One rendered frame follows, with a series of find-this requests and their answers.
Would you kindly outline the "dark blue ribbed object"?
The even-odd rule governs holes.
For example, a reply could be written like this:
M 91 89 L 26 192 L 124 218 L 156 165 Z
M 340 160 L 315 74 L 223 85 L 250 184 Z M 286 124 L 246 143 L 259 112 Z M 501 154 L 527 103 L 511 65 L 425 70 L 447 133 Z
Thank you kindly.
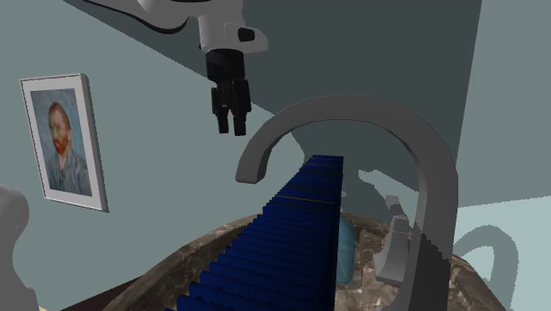
M 164 311 L 334 311 L 342 181 L 311 156 Z

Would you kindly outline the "framed portrait painting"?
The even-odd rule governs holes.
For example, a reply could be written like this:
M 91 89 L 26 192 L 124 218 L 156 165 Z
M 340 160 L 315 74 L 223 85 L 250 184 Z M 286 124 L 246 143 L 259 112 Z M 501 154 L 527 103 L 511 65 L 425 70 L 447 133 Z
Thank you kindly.
M 89 79 L 19 81 L 45 199 L 108 212 Z

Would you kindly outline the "brown marble sink basin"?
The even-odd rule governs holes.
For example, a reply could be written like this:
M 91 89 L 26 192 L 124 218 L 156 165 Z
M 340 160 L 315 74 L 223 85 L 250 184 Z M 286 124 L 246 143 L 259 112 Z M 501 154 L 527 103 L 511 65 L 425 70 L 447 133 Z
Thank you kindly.
M 336 288 L 335 311 L 375 311 L 393 301 L 398 288 L 375 278 L 373 255 L 386 241 L 389 225 L 344 213 L 355 231 L 353 279 Z M 176 298 L 188 293 L 189 284 L 199 279 L 230 242 L 255 216 L 246 216 L 218 227 L 180 247 L 119 293 L 100 311 L 163 311 L 176 306 Z M 465 260 L 454 256 L 449 280 L 448 311 L 508 311 L 479 274 Z

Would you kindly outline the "grey curved faucet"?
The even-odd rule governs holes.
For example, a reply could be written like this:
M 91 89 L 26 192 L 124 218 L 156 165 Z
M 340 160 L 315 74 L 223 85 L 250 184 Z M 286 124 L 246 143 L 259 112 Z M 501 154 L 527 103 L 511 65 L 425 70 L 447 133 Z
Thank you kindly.
M 351 120 L 377 125 L 410 152 L 419 171 L 419 197 L 404 281 L 392 303 L 376 311 L 447 311 L 458 207 L 458 176 L 448 147 L 411 110 L 365 95 L 313 97 L 281 110 L 249 140 L 236 180 L 256 184 L 272 148 L 288 132 L 312 122 Z

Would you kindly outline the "teal rounded object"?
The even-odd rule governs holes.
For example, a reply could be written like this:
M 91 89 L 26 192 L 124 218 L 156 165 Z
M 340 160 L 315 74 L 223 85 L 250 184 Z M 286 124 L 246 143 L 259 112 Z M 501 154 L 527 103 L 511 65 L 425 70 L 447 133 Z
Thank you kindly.
M 353 277 L 355 263 L 355 231 L 344 216 L 339 219 L 336 282 L 348 284 Z

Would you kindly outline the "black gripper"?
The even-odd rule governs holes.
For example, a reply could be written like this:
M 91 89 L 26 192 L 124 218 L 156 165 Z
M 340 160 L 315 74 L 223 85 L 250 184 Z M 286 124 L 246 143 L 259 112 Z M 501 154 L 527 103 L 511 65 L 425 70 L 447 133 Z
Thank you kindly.
M 211 88 L 212 112 L 216 116 L 219 133 L 229 132 L 228 114 L 231 109 L 234 134 L 246 135 L 246 116 L 252 110 L 249 84 L 245 79 L 245 56 L 236 49 L 211 49 L 206 54 L 208 79 L 215 83 Z M 231 85 L 230 91 L 223 86 Z

